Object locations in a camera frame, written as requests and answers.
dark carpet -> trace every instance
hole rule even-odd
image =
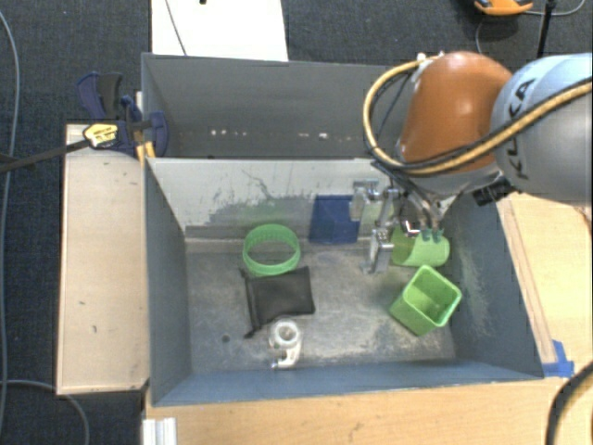
[[[473,50],[481,16],[461,0],[282,0],[293,60],[396,64],[418,52]],[[542,9],[545,0],[536,0]],[[579,0],[558,0],[568,10]],[[589,52],[593,1],[553,19],[549,54]],[[74,93],[90,70],[124,74],[122,91],[140,87],[140,54],[150,46],[149,0],[0,0],[22,71],[17,156],[59,146],[68,119],[85,117]],[[517,70],[536,57],[540,18],[487,22],[482,47]],[[7,150],[13,66],[0,31],[0,151]],[[59,279],[61,161],[13,175],[6,238],[9,376],[53,383]],[[138,393],[84,396],[93,444],[138,443]],[[63,400],[11,388],[0,443],[82,443],[82,427]]]

blue block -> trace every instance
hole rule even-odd
[[[352,196],[317,196],[313,205],[309,241],[352,244],[359,238],[360,221],[350,220]]]

wooden table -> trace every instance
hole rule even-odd
[[[580,370],[591,361],[591,237],[582,214],[525,195],[511,197],[553,338]],[[430,388],[298,400],[151,408],[177,418],[190,444],[540,444],[564,379]],[[590,444],[593,388],[566,414],[558,444]]]

white paper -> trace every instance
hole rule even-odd
[[[280,0],[168,0],[188,56],[287,61]],[[182,55],[165,0],[152,0],[152,51]]]

green plastic cup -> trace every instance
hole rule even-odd
[[[391,315],[421,337],[447,324],[461,291],[429,265],[423,265],[389,308]]]
[[[426,240],[421,235],[407,237],[400,227],[396,227],[391,242],[394,245],[391,261],[406,267],[440,267],[447,261],[450,253],[448,239],[443,235],[435,242],[432,237]]]

